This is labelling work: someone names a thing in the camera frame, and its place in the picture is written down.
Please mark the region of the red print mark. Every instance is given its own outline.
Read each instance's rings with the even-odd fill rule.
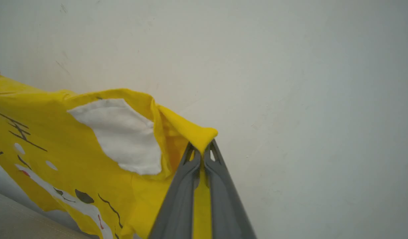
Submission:
[[[98,215],[99,218],[99,224],[101,225],[101,229],[103,229],[104,227],[102,227],[102,223],[101,223],[101,217]]]
[[[24,170],[21,170],[21,172],[22,173],[24,173],[25,175],[27,175],[27,176],[30,176],[26,171],[24,171]]]

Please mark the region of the yellow garment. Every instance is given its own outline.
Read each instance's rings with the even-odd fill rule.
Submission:
[[[101,99],[124,99],[154,123],[159,174],[121,169],[102,151],[94,131],[67,112]],[[216,135],[145,93],[46,92],[0,75],[0,165],[41,209],[64,210],[82,231],[101,238],[131,239],[134,233],[147,238],[188,141],[203,153]],[[194,238],[210,238],[210,220],[210,191],[201,182]]]

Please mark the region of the wall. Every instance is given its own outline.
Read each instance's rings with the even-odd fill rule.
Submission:
[[[408,239],[408,1],[0,1],[0,70],[217,128],[261,239]]]

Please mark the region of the gray fabric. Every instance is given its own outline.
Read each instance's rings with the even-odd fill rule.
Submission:
[[[0,239],[89,239],[0,194]]]

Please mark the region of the yellow cloth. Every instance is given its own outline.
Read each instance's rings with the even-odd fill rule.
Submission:
[[[121,169],[102,151],[92,129],[67,113],[99,99],[121,98],[154,122],[161,149],[157,175]],[[147,238],[187,142],[203,153],[216,135],[145,93],[46,92],[0,75],[0,165],[41,209],[64,210],[82,231],[101,238],[108,237],[108,229],[112,238],[131,239],[134,233]],[[195,190],[194,238],[210,238],[210,221],[210,192],[201,182]]]

